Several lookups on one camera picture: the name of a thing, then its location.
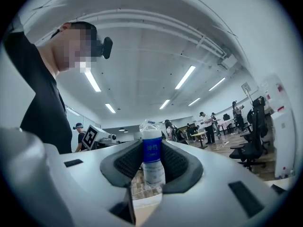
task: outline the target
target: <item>fluorescent light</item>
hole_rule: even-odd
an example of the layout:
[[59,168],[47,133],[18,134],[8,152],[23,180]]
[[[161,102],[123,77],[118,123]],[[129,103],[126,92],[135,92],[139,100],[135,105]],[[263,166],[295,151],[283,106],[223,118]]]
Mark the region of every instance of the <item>fluorescent light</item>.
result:
[[192,104],[194,104],[196,101],[198,101],[200,98],[197,98],[194,102],[192,102],[191,104],[189,104],[188,106],[191,106]]
[[95,89],[96,92],[101,92],[100,88],[98,87],[98,84],[96,83],[93,74],[91,74],[91,71],[89,70],[88,72],[85,72],[85,76],[91,83],[92,87]]
[[80,116],[80,114],[78,114],[77,112],[73,111],[73,110],[72,110],[72,109],[70,109],[70,108],[67,108],[67,110],[68,110],[68,111],[70,111],[71,113],[73,113],[73,114],[77,115],[77,116]]
[[116,112],[114,111],[113,107],[110,104],[105,104],[106,107],[108,107],[108,109],[115,114]]
[[186,79],[189,77],[189,75],[193,72],[193,70],[194,70],[195,68],[196,68],[195,66],[191,66],[191,67],[188,69],[187,73],[184,75],[184,77],[181,79],[181,81],[179,82],[179,84],[176,86],[175,89],[179,89],[179,88],[182,86],[182,84],[186,81]]
[[170,100],[169,99],[167,99],[164,103],[163,103],[163,105],[161,106],[161,108],[160,109],[162,109],[162,108],[164,108],[165,107],[165,105],[169,102]]
[[209,91],[213,90],[216,86],[218,86],[221,82],[224,81],[225,78],[222,78],[216,85],[214,85]]

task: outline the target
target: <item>desk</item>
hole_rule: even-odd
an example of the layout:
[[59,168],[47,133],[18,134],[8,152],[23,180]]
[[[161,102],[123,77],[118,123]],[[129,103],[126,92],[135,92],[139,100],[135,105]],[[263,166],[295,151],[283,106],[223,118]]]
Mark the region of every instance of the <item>desk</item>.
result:
[[218,129],[220,129],[220,126],[222,126],[223,134],[225,135],[224,127],[227,129],[227,126],[231,123],[234,123],[233,119],[225,120],[223,122],[218,123]]
[[[201,136],[201,135],[206,135],[206,131],[205,132],[200,132],[198,134],[192,134],[191,136]],[[201,147],[203,148],[202,138],[200,138],[200,143],[201,143]]]

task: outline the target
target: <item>floor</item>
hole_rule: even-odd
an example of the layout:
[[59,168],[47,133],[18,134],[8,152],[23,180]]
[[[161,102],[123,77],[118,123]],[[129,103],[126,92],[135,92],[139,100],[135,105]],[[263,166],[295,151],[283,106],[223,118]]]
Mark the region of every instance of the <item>floor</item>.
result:
[[[224,155],[226,157],[229,157],[229,155],[233,152],[233,149],[230,149],[233,145],[239,145],[241,143],[246,143],[246,140],[243,137],[240,137],[240,135],[236,132],[233,135],[222,135],[220,139],[218,139],[215,136],[215,144],[210,145],[206,147],[205,149],[201,150],[208,150],[212,151],[221,155]],[[201,144],[199,141],[193,142],[190,141],[189,144],[194,147],[201,148]],[[266,162],[266,167],[262,168],[261,166],[253,166],[252,172],[256,174],[258,177],[260,177],[263,181],[272,181],[275,179],[275,154],[272,147],[272,144],[270,147],[266,146],[268,149],[267,155],[262,155],[260,159],[257,161]],[[132,195],[133,200],[140,200],[144,198],[149,198],[158,194],[162,193],[162,189],[159,187],[157,189],[150,189],[144,184],[144,176],[143,171],[139,170],[136,174],[136,176],[132,180]]]

